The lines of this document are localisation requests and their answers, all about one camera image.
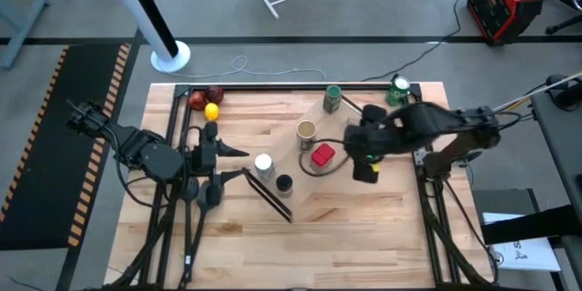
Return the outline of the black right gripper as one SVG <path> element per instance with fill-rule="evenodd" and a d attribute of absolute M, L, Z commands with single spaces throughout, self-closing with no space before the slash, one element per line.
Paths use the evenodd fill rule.
<path fill-rule="evenodd" d="M 348 125 L 343 136 L 344 149 L 354 162 L 352 178 L 376 184 L 379 164 L 385 155 L 401 154 L 403 144 L 399 128 L 385 108 L 365 105 L 358 125 Z"/>

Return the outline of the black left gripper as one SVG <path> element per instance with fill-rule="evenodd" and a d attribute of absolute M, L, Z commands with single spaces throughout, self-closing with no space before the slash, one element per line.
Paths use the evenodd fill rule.
<path fill-rule="evenodd" d="M 245 151 L 235 149 L 222 140 L 218 141 L 217 123 L 206 122 L 203 128 L 199 129 L 198 145 L 192 150 L 192 172 L 203 176 L 211 174 L 216 167 L 217 156 L 223 157 L 246 157 L 249 154 Z M 211 185 L 223 187 L 228 181 L 244 176 L 249 172 L 247 168 L 240 168 L 233 171 L 214 173 L 211 176 Z"/>

